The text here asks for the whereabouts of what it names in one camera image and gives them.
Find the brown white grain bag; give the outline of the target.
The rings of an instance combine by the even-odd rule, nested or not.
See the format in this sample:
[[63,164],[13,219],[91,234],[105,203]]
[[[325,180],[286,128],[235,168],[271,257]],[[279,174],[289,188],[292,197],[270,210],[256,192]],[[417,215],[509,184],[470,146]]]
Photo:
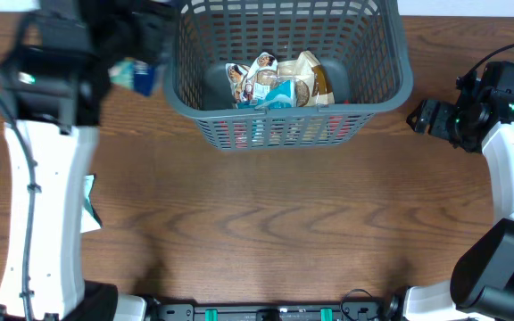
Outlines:
[[303,107],[311,98],[313,80],[305,65],[298,64],[297,60],[280,62],[272,54],[262,52],[239,85],[239,101],[256,105],[282,83],[289,81],[294,84],[296,106]]
[[[316,56],[309,51],[304,51],[299,54],[296,60],[298,61],[298,64],[302,63],[305,65],[306,70],[314,77],[312,82],[311,98],[303,107],[333,104],[335,102],[335,97],[332,84],[327,77],[325,69]],[[248,66],[244,64],[228,63],[225,67],[235,103],[239,102],[239,85],[245,78],[247,71],[252,64]]]

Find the orange spaghetti packet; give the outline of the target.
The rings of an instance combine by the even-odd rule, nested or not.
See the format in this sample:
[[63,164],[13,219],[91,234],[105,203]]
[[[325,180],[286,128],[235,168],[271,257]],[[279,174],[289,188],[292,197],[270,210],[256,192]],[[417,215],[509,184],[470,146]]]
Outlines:
[[264,116],[218,120],[211,142],[225,149],[305,147],[338,144],[349,137],[358,118],[335,115],[289,116],[284,111],[328,111],[327,105],[289,109],[266,109]]

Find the teal white pouch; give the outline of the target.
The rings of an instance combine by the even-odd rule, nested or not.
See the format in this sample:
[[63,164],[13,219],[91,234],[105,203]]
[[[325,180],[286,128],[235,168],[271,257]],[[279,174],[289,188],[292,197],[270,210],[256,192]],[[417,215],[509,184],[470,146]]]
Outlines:
[[292,79],[271,86],[247,83],[240,94],[240,101],[234,103],[237,109],[286,109],[297,103],[295,81]]

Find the Kleenex tissue multipack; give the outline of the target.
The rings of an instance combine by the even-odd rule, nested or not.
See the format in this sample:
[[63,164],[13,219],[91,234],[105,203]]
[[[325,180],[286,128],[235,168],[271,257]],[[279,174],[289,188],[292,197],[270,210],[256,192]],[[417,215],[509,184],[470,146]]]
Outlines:
[[109,76],[114,85],[151,96],[158,86],[159,71],[157,67],[128,58],[115,63],[109,69]]

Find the teal white packet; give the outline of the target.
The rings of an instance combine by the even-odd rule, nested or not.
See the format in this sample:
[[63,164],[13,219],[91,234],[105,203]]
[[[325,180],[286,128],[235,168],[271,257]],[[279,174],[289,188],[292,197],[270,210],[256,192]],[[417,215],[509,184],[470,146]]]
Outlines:
[[82,205],[80,226],[80,232],[82,234],[99,230],[103,227],[103,222],[96,213],[90,198],[94,187],[94,182],[95,174],[89,174],[85,176],[84,200]]

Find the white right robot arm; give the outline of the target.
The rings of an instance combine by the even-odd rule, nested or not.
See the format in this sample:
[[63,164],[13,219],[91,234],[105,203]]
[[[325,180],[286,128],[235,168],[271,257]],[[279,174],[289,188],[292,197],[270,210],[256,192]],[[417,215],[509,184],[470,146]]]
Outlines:
[[409,122],[416,132],[485,156],[494,224],[459,259],[449,280],[407,290],[401,318],[514,320],[514,103],[424,101]]

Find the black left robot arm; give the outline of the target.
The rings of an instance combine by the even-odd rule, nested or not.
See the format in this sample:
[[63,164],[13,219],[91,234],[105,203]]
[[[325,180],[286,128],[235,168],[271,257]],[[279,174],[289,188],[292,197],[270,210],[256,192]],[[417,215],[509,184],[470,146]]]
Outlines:
[[21,18],[0,63],[0,114],[12,170],[0,320],[152,320],[153,299],[84,279],[87,171],[109,71],[165,62],[172,1],[43,1]]

